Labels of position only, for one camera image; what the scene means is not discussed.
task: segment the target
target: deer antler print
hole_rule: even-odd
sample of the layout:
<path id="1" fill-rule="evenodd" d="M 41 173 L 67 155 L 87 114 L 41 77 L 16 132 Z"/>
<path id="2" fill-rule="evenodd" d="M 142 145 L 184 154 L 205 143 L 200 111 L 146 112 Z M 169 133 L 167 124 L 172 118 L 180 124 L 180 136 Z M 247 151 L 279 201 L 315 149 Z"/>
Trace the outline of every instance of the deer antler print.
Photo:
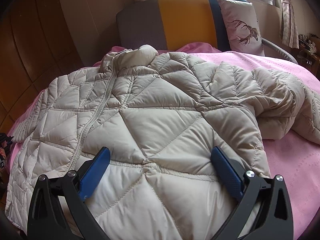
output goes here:
<path id="1" fill-rule="evenodd" d="M 240 21 L 240 20 L 234 20 L 232 23 L 236 23 L 236 28 L 238 28 L 239 26 L 241 26 L 243 24 L 241 29 L 245 27 L 246 30 L 250 31 L 250 34 L 245 38 L 241 38 L 241 37 L 237 36 L 238 43 L 243 44 L 243 45 L 247 45 L 250 43 L 251 38 L 255 38 L 256 41 L 258 41 L 259 34 L 258 34 L 257 28 L 252 28 L 251 26 L 247 25 L 245 22 Z"/>

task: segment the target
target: pillow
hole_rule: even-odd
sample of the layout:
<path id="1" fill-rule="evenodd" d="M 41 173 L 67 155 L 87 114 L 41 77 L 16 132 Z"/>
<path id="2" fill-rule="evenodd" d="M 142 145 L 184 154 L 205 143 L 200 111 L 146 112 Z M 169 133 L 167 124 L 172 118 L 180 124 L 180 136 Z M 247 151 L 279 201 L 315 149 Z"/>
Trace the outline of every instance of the pillow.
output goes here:
<path id="1" fill-rule="evenodd" d="M 253 4 L 217 0 L 233 51 L 264 56 L 257 15 Z"/>

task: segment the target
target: headboard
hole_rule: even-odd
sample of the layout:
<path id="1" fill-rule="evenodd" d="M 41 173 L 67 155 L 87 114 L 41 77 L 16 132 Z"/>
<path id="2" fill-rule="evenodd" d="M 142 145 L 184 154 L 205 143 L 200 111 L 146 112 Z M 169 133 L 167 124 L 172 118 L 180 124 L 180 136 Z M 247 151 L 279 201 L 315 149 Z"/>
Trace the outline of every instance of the headboard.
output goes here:
<path id="1" fill-rule="evenodd" d="M 217 0 L 147 0 L 123 9 L 116 21 L 121 46 L 128 49 L 149 44 L 177 50 L 191 42 L 207 42 L 221 51 L 231 50 Z"/>

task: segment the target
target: puffer jacket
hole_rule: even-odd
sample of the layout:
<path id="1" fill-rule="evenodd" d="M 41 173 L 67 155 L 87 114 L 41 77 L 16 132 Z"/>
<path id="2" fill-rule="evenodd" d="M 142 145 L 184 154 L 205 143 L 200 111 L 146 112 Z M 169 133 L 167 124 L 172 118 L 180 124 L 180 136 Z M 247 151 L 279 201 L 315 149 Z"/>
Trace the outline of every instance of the puffer jacket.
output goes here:
<path id="1" fill-rule="evenodd" d="M 52 81 L 14 130 L 24 143 L 6 215 L 26 232 L 38 176 L 64 176 L 105 146 L 111 163 L 86 204 L 111 239 L 211 239 L 235 207 L 211 149 L 268 177 L 262 139 L 293 129 L 320 144 L 319 106 L 318 94 L 278 70 L 250 72 L 182 52 L 158 56 L 148 45 L 107 54 L 100 67 Z"/>

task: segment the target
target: bolt head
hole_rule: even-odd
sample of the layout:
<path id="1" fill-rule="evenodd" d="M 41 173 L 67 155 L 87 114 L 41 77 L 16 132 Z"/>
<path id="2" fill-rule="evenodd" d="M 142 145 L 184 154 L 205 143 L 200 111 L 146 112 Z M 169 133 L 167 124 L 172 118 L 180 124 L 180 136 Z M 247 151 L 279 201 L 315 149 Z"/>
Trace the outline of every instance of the bolt head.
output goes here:
<path id="1" fill-rule="evenodd" d="M 276 179 L 279 180 L 279 181 L 283 181 L 283 177 L 281 175 L 277 175 Z"/>
<path id="2" fill-rule="evenodd" d="M 247 174 L 247 176 L 249 178 L 253 178 L 254 177 L 254 172 L 253 171 L 247 171 L 245 174 Z"/>
<path id="3" fill-rule="evenodd" d="M 44 180 L 45 180 L 45 175 L 44 175 L 44 174 L 40 175 L 40 176 L 38 177 L 38 179 L 39 179 L 40 181 L 44 181 Z"/>
<path id="4" fill-rule="evenodd" d="M 75 170 L 71 170 L 71 171 L 68 171 L 68 173 L 67 173 L 67 175 L 69 176 L 69 177 L 74 177 L 75 175 L 76 175 L 76 171 Z"/>

